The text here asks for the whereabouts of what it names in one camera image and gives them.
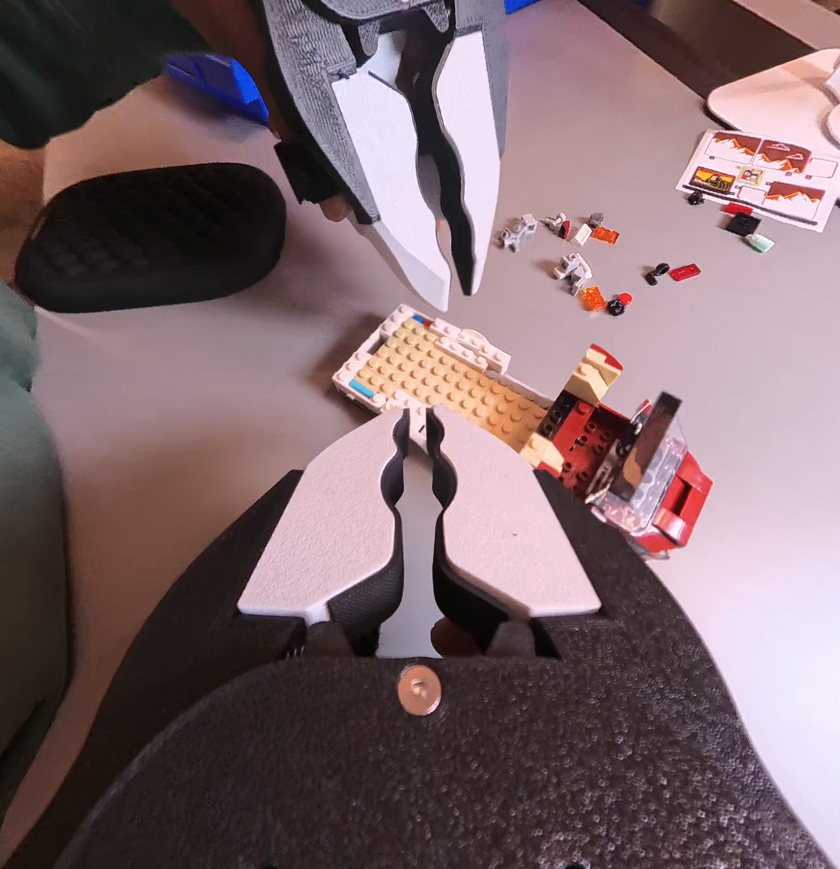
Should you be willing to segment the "person's left forearm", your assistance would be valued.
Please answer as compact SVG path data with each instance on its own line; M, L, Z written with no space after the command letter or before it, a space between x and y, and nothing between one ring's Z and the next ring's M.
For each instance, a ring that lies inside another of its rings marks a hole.
M0 1L0 139L44 147L158 76L168 56L205 51L165 1Z

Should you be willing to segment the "person's torso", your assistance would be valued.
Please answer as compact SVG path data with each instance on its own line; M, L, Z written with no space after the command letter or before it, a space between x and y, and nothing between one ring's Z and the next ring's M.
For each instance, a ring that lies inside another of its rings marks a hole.
M0 280L0 774L24 775L69 661L62 476L33 395L33 309Z

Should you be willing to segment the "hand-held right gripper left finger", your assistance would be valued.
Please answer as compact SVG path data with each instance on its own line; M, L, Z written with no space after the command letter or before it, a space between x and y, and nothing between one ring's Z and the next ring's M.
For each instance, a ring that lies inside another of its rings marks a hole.
M387 411L328 446L297 484L239 596L247 615L382 625L404 585L409 413Z

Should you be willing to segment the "sticker sheet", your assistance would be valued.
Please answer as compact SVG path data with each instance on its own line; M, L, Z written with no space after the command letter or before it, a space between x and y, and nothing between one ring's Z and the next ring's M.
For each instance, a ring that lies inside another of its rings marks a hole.
M676 184L814 232L840 201L840 156L737 130L704 132Z

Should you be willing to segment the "black oval pad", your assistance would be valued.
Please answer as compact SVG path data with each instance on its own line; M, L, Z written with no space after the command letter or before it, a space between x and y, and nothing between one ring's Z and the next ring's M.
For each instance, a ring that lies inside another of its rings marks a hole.
M80 181L39 212L14 267L43 310L78 314L217 300L267 277L286 204L274 180L234 162Z

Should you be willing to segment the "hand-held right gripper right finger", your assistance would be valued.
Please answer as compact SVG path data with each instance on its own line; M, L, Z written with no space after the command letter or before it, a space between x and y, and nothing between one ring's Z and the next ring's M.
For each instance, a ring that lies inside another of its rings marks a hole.
M444 565L522 619L594 614L601 602L535 475L495 435L447 407L427 411Z

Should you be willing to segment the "toy brick truck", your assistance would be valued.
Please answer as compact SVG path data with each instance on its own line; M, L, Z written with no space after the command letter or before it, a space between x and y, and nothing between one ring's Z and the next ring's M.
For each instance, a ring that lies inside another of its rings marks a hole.
M663 392L630 417L606 406L623 367L592 344L551 398L442 352L428 330L435 319L399 306L335 372L335 388L376 415L397 393L447 407L550 474L643 559L687 546L712 481L688 449L677 397Z

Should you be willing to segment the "white booklet stand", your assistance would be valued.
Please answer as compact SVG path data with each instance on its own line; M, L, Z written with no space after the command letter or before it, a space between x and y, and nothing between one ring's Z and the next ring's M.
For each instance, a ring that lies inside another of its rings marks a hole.
M707 97L709 113L735 129L840 152L840 49L822 49L730 82Z

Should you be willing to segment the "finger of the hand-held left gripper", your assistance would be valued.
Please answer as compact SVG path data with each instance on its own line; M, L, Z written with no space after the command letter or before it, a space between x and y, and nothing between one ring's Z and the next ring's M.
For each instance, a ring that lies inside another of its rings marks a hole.
M501 155L482 30L444 47L430 83L431 179L465 296L480 288L497 208Z
M333 89L378 212L370 224L354 218L355 228L405 287L446 311L453 278L440 179L432 158L418 154L408 100L364 68Z

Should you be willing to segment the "pile of small loose bricks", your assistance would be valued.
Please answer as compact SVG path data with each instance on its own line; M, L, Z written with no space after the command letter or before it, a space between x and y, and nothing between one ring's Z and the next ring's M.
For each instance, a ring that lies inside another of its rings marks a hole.
M507 223L494 235L493 241L501 249L519 252L524 244L534 237L540 225L545 226L561 241L579 248L592 238L610 245L615 244L619 238L617 231L605 226L605 215L602 212L594 212L575 230L571 228L571 221L567 214L559 212L539 220L532 214L522 215ZM581 253L571 252L559 259L552 269L552 277L559 282L566 282L569 293L576 296L588 288L592 270Z

